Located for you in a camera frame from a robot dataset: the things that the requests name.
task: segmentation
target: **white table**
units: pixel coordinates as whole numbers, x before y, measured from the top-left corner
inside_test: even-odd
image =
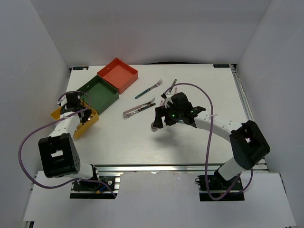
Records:
[[[90,66],[88,70],[71,72],[67,91],[77,90],[104,66]],[[161,94],[177,83],[188,82],[203,88],[211,97],[217,115],[232,121],[246,122],[244,109],[230,68],[213,65],[133,65],[139,78],[119,99],[100,114],[100,119],[78,140],[74,139],[82,162],[96,165],[122,164],[204,164],[209,132],[176,124],[152,132],[154,108],[123,120],[122,112],[155,97],[160,104]],[[135,96],[163,79],[163,85],[135,100]],[[198,89],[182,85],[193,106],[210,111],[204,94]],[[224,163],[232,157],[230,143],[213,135],[210,163]]]
[[[195,173],[125,173],[117,198],[69,199],[71,184],[34,186],[24,221],[33,228],[284,228],[295,226],[278,173],[255,173],[245,201],[200,202]],[[248,183],[250,174],[241,179]],[[67,178],[37,180],[56,185]]]

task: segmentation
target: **silver fork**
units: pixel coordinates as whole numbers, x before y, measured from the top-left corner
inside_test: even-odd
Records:
[[[123,114],[123,119],[124,119],[124,120],[125,120],[125,119],[128,119],[128,118],[130,118],[131,116],[135,115],[136,113],[139,113],[139,112],[141,112],[141,111],[143,111],[143,110],[146,110],[147,108],[153,107],[153,106],[155,106],[155,105],[156,105],[156,104],[153,103],[153,104],[147,105],[147,106],[145,106],[145,107],[143,107],[143,108],[137,109],[137,110],[135,110],[134,112],[131,112],[131,113],[128,113],[128,114]]]
[[[147,92],[149,92],[150,90],[160,86],[162,84],[162,80],[160,79],[155,85],[153,85],[152,87],[150,87],[149,89],[146,89],[145,91],[143,91],[141,94],[137,95],[135,97],[135,99],[140,98],[142,95],[146,94]]]
[[[134,107],[134,108],[131,108],[131,109],[127,110],[127,111],[124,111],[123,114],[127,114],[127,113],[129,113],[129,112],[131,112],[131,111],[134,111],[134,110],[136,110],[136,109],[138,109],[138,108],[141,108],[141,107],[143,107],[143,106],[150,105],[150,104],[152,104],[152,103],[154,102],[154,100],[155,100],[155,97],[154,97],[151,101],[149,101],[149,102],[147,102],[147,103],[138,105],[138,106],[136,106],[136,107]]]

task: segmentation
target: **fork handle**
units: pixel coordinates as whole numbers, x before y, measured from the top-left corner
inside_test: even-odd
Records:
[[[155,105],[156,105],[156,103],[153,103],[153,104],[147,105],[147,106],[145,106],[145,107],[143,107],[143,108],[137,109],[137,110],[136,110],[136,113],[139,113],[139,112],[141,112],[141,111],[143,111],[143,110],[146,110],[147,108],[153,107],[153,106],[155,106]]]
[[[124,111],[123,114],[127,114],[127,113],[129,113],[129,112],[131,112],[131,111],[134,111],[134,110],[136,110],[136,109],[138,109],[138,108],[141,108],[142,106],[143,106],[143,104],[138,105],[138,106],[136,106],[136,107],[134,107],[134,108],[131,108],[131,109],[127,110],[127,111]]]
[[[149,89],[146,89],[146,90],[143,91],[141,94],[137,95],[137,96],[135,97],[135,99],[140,98],[142,95],[146,94],[147,92],[149,92],[149,91],[152,90],[152,89],[153,89],[153,86],[152,86],[151,88],[149,88]]]

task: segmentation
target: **cable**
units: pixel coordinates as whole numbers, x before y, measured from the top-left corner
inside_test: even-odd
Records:
[[[99,194],[101,193],[101,191],[103,191],[105,189],[105,186],[103,186],[100,190],[98,190],[96,193]]]
[[[249,182],[248,182],[248,184],[246,185],[246,187],[243,188],[243,189],[242,189],[241,191],[239,191],[239,192],[232,193],[231,195],[238,195],[238,194],[244,192],[244,191],[249,187],[249,185],[251,184],[252,179],[253,179],[253,169],[251,169],[250,179],[249,179]]]
[[[82,93],[82,92],[81,92],[81,91],[69,91],[69,92],[66,92],[66,93],[62,94],[62,95],[59,97],[58,101],[60,101],[60,99],[61,99],[64,95],[66,95],[66,94],[68,94],[68,93]],[[50,125],[56,124],[56,123],[58,123],[58,122],[60,122],[60,121],[62,121],[62,120],[64,120],[64,119],[66,119],[66,118],[68,118],[68,117],[71,117],[71,116],[76,115],[76,114],[78,114],[78,113],[80,113],[80,112],[83,112],[83,111],[87,110],[87,109],[90,107],[90,104],[91,104],[91,97],[90,97],[87,93],[84,93],[84,94],[89,98],[89,104],[87,105],[86,108],[84,108],[84,109],[82,109],[82,110],[79,110],[79,111],[77,111],[77,112],[74,112],[74,113],[72,113],[72,114],[69,114],[69,115],[67,115],[67,116],[65,116],[65,117],[63,117],[63,118],[58,119],[58,120],[55,120],[55,121],[53,121],[53,122],[51,122],[51,123],[49,123],[49,124],[46,124],[46,125],[44,125],[44,126],[42,126],[42,127],[40,127],[40,128],[37,128],[36,130],[33,130],[31,133],[29,133],[27,136],[25,136],[25,138],[22,140],[22,142],[21,142],[21,144],[20,144],[20,146],[19,146],[19,149],[18,149],[18,161],[19,161],[19,164],[20,164],[20,167],[21,167],[22,171],[25,173],[25,175],[27,176],[27,178],[29,178],[34,184],[38,185],[38,186],[41,187],[41,188],[44,188],[44,189],[56,189],[56,188],[60,188],[60,187],[62,187],[62,186],[64,186],[64,185],[66,185],[66,184],[68,184],[68,183],[70,183],[70,182],[81,180],[81,181],[85,181],[85,182],[96,182],[96,183],[100,183],[100,184],[106,186],[106,188],[112,193],[112,195],[113,195],[114,197],[116,197],[116,195],[115,195],[115,194],[113,193],[113,191],[109,188],[109,186],[108,186],[107,184],[105,184],[104,182],[100,181],[100,180],[98,181],[98,180],[86,180],[86,179],[74,178],[74,179],[68,180],[67,182],[64,182],[64,183],[59,184],[59,185],[56,185],[56,186],[46,186],[46,185],[43,185],[43,184],[39,183],[38,181],[36,181],[36,180],[29,174],[29,172],[28,172],[28,171],[26,170],[26,168],[24,167],[24,164],[23,164],[23,161],[22,161],[22,158],[21,158],[22,147],[23,147],[24,143],[26,142],[26,140],[27,140],[29,137],[31,137],[33,134],[35,134],[36,132],[38,132],[38,131],[40,131],[40,130],[46,128],[46,127],[49,127]]]
[[[209,197],[214,200],[214,201],[218,201],[218,200],[221,200],[223,199],[230,191],[231,189],[234,187],[234,185],[237,183],[239,177],[240,177],[240,173],[237,175],[237,177],[235,178],[235,180],[232,182],[231,186],[220,196],[220,197],[213,197],[211,192],[210,192],[210,188],[209,188],[209,185],[208,185],[208,160],[209,160],[209,151],[210,151],[210,145],[211,145],[211,138],[212,138],[212,132],[213,132],[213,118],[214,118],[214,112],[213,112],[213,103],[212,103],[212,100],[211,98],[209,97],[209,95],[202,89],[200,88],[199,86],[195,85],[195,84],[191,84],[191,83],[177,83],[175,85],[172,85],[171,87],[169,87],[165,92],[164,94],[166,94],[166,92],[168,92],[170,89],[172,89],[173,87],[175,86],[179,86],[179,85],[188,85],[188,86],[193,86],[197,89],[199,89],[200,91],[203,92],[203,94],[207,97],[207,99],[209,100],[209,103],[210,103],[210,107],[211,107],[211,122],[210,122],[210,130],[209,130],[209,137],[208,137],[208,143],[207,143],[207,151],[206,151],[206,160],[205,160],[205,183],[206,183],[206,189],[207,189],[207,193],[209,195]]]
[[[100,183],[99,183],[99,185],[98,185],[96,188],[91,189],[91,188],[89,188],[89,187],[88,187],[88,189],[90,189],[90,190],[94,191],[94,190],[98,189],[99,187],[100,187]]]

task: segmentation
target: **white wall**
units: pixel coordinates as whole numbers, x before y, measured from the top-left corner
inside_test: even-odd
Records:
[[[304,1],[272,0],[238,73],[255,120],[268,140],[299,227],[304,227]]]
[[[270,0],[31,0],[66,64],[236,63]]]
[[[29,0],[0,1],[0,33],[0,226],[18,228],[31,187],[19,167],[18,147],[51,120],[68,68]],[[38,140],[50,131],[26,143],[23,160],[32,175],[41,170]]]

